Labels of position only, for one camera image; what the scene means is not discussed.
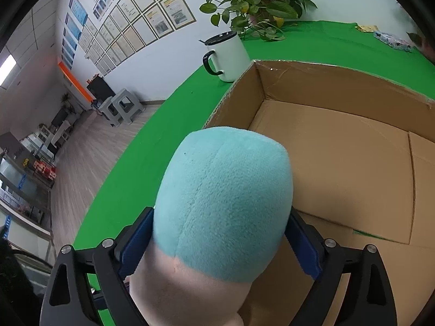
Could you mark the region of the pastel plush caterpillar toy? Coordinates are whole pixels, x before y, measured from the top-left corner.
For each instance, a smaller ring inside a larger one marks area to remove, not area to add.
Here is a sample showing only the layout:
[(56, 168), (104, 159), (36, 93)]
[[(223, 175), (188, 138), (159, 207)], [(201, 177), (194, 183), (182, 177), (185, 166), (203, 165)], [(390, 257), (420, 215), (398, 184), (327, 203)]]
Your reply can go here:
[(249, 130), (190, 133), (156, 197), (153, 233), (130, 278), (149, 325), (241, 325), (252, 283), (277, 253), (290, 216), (287, 150)]

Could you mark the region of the large open cardboard box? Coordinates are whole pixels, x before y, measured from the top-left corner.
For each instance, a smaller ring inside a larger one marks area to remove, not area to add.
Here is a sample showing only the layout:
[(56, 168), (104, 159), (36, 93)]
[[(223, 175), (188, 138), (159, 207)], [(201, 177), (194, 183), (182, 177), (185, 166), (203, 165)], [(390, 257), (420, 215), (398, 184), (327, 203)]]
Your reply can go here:
[(247, 325), (374, 325), (389, 297), (394, 323), (434, 324), (432, 99), (348, 68), (257, 61), (206, 124), (281, 143), (295, 209), (337, 249), (352, 249), (336, 295), (308, 315), (313, 280), (282, 242), (241, 308)]

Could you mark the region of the grey plastic stool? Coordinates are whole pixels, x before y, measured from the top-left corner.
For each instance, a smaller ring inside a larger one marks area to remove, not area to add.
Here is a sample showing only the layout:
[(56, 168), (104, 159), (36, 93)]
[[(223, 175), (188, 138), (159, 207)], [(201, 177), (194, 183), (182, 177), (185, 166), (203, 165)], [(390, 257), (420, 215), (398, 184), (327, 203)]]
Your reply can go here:
[(108, 97), (98, 108), (109, 121), (112, 127), (118, 127), (121, 124), (122, 117), (112, 103), (113, 97)]
[(125, 88), (112, 97), (111, 104), (127, 124), (132, 124), (136, 115), (145, 110), (139, 99)]

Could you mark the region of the black cabinet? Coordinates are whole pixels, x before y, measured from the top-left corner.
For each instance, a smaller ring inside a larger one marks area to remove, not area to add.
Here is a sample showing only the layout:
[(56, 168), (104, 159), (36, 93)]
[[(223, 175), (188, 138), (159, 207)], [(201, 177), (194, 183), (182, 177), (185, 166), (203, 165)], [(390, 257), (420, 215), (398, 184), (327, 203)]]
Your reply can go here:
[(115, 96), (115, 93), (111, 87), (98, 74), (96, 74), (91, 80), (88, 80), (88, 85), (86, 87), (100, 103), (104, 103), (107, 98)]

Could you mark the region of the colourful tissue packet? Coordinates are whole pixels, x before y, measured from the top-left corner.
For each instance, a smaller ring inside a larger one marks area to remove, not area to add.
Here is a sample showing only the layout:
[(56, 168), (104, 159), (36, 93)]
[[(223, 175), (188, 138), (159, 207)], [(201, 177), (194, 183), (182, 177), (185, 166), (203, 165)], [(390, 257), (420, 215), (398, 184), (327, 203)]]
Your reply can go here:
[(373, 36), (379, 41), (385, 43), (385, 45), (395, 50), (401, 50), (404, 52), (411, 52), (412, 45), (406, 40), (403, 40), (395, 35), (391, 35), (385, 32), (374, 31)]

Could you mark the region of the small potted plant brown pot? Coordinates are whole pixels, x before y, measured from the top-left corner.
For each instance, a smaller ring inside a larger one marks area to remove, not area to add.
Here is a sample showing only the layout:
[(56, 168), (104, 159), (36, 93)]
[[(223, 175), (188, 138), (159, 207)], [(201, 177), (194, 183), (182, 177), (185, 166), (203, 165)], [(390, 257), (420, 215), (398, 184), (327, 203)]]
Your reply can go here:
[(414, 43), (416, 48), (432, 63), (435, 62), (435, 50), (430, 41), (419, 34), (408, 32), (408, 37)]

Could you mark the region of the yellow small item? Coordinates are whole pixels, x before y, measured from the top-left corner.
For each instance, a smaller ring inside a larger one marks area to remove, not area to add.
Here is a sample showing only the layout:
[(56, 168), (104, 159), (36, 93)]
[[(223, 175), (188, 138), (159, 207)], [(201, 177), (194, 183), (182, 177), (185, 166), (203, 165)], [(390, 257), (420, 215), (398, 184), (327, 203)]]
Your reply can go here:
[(359, 24), (357, 24), (355, 26), (355, 29), (357, 31), (363, 32), (363, 33), (374, 33), (374, 32), (379, 31), (378, 27), (375, 25), (359, 25)]

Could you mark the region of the large leafy potted plant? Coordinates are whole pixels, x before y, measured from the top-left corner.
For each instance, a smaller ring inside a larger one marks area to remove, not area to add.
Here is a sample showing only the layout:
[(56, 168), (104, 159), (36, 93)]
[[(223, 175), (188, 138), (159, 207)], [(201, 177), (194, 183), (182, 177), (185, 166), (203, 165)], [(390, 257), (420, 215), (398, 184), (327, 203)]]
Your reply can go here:
[(210, 16), (214, 26), (226, 24), (239, 37), (264, 41), (285, 38), (282, 28), (296, 22), (317, 5), (312, 0), (205, 0), (199, 10)]

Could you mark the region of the framed certificates on wall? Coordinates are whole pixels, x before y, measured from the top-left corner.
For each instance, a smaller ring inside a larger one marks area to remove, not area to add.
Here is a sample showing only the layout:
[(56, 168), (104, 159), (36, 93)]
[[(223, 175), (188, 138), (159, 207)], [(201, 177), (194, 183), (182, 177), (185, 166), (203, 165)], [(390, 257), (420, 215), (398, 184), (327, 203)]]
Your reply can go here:
[(86, 9), (69, 0), (63, 20), (60, 59), (67, 69), (79, 51), (101, 75), (196, 19), (185, 0), (93, 0)]

